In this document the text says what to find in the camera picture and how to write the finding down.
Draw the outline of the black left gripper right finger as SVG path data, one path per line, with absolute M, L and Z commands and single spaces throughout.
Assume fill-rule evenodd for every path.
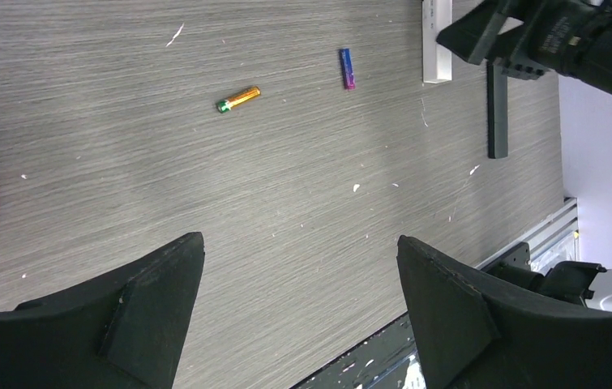
M 482 271 L 406 236 L 397 265 L 429 388 L 612 388 L 612 270 Z

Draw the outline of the orange battery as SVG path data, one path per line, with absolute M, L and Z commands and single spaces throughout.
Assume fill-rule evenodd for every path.
M 240 92 L 233 94 L 232 96 L 226 97 L 223 100 L 219 100 L 216 103 L 216 108 L 219 113 L 227 113 L 232 109 L 235 109 L 239 105 L 246 103 L 261 95 L 261 90 L 257 86 L 251 86 Z

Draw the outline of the small black block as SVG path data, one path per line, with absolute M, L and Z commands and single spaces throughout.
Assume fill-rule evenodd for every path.
M 507 76 L 502 68 L 487 63 L 487 147 L 490 159 L 508 157 Z

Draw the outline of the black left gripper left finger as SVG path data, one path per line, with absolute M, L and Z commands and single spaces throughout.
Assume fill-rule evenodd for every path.
M 204 258 L 203 235 L 187 233 L 0 312 L 0 388 L 170 388 Z

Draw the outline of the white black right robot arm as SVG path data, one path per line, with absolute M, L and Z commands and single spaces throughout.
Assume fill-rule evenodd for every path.
M 554 71 L 612 95 L 612 1 L 483 1 L 436 41 L 514 79 Z

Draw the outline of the white remote control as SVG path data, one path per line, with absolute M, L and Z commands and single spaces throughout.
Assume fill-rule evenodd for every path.
M 452 53 L 436 41 L 452 23 L 452 0 L 422 1 L 422 71 L 424 83 L 452 81 Z

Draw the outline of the purple battery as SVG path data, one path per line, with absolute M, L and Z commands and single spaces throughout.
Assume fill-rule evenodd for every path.
M 343 83 L 345 90 L 352 91 L 355 89 L 355 76 L 353 72 L 353 62 L 351 58 L 350 49 L 339 50 L 340 65 L 343 76 Z

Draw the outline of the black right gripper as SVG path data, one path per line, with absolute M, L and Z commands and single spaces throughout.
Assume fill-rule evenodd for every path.
M 529 42 L 557 1 L 483 1 L 439 31 L 436 42 L 463 61 L 487 62 L 514 79 L 536 80 L 550 69 L 532 59 Z

